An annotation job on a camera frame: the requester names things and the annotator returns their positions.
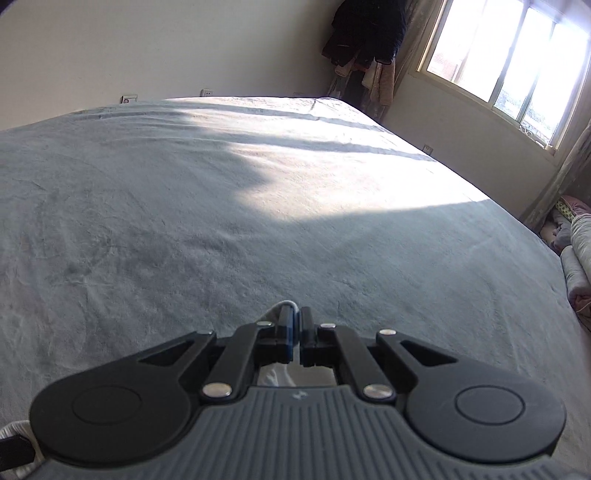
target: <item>electrical outlet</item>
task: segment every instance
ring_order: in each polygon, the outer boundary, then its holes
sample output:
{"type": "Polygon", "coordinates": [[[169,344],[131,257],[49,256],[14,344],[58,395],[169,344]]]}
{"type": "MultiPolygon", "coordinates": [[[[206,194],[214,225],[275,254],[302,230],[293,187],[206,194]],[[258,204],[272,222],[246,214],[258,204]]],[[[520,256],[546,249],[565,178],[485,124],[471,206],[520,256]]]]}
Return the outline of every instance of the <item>electrical outlet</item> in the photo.
{"type": "Polygon", "coordinates": [[[130,103],[130,102],[137,102],[138,101],[138,94],[132,93],[130,95],[123,95],[121,97],[121,103],[130,103]]]}

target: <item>window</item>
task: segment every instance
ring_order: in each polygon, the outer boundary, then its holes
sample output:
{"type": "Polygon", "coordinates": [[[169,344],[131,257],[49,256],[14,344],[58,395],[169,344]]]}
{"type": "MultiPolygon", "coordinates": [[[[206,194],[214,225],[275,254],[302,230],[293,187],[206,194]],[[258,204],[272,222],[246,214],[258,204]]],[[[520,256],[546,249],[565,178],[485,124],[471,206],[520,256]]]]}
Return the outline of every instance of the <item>window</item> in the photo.
{"type": "Polygon", "coordinates": [[[548,3],[448,0],[421,70],[482,100],[546,147],[566,126],[588,55],[588,33],[548,3]]]}

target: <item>window pane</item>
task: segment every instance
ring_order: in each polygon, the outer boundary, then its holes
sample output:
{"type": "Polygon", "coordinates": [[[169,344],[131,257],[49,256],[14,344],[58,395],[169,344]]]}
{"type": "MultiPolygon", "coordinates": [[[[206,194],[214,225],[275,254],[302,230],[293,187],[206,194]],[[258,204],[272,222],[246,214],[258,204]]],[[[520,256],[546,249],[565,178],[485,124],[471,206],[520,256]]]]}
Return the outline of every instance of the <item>window pane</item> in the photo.
{"type": "Polygon", "coordinates": [[[562,120],[585,60],[587,37],[577,28],[556,25],[546,62],[521,124],[548,144],[562,120]]]}
{"type": "Polygon", "coordinates": [[[486,0],[455,0],[452,3],[428,72],[452,81],[468,54],[485,4],[486,0]]]}
{"type": "Polygon", "coordinates": [[[536,10],[530,8],[527,11],[503,88],[495,102],[495,106],[511,118],[517,119],[542,63],[547,58],[552,23],[550,18],[536,10]]]}
{"type": "Polygon", "coordinates": [[[427,71],[488,101],[522,9],[520,0],[454,0],[427,71]]]}

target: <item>white wall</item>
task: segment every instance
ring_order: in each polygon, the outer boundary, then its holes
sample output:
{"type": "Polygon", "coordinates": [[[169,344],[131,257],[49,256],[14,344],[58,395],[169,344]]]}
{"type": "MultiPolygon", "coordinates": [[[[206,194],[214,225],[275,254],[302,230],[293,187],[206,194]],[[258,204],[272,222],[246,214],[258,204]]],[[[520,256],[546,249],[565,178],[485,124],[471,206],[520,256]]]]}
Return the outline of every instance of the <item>white wall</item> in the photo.
{"type": "Polygon", "coordinates": [[[326,93],[340,0],[17,0],[0,17],[0,129],[139,99],[326,93]]]}
{"type": "Polygon", "coordinates": [[[435,159],[516,217],[556,170],[546,152],[502,118],[410,74],[384,126],[418,148],[433,147],[435,159]]]}

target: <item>bed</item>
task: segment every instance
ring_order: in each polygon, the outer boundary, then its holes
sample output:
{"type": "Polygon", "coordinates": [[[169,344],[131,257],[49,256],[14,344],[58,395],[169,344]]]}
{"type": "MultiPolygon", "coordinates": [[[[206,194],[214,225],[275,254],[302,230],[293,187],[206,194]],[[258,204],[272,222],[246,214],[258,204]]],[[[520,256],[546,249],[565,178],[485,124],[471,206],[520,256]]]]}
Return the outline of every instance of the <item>bed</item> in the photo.
{"type": "Polygon", "coordinates": [[[130,103],[0,132],[0,424],[60,377],[278,300],[545,383],[591,471],[591,342],[560,259],[334,99],[130,103]]]}

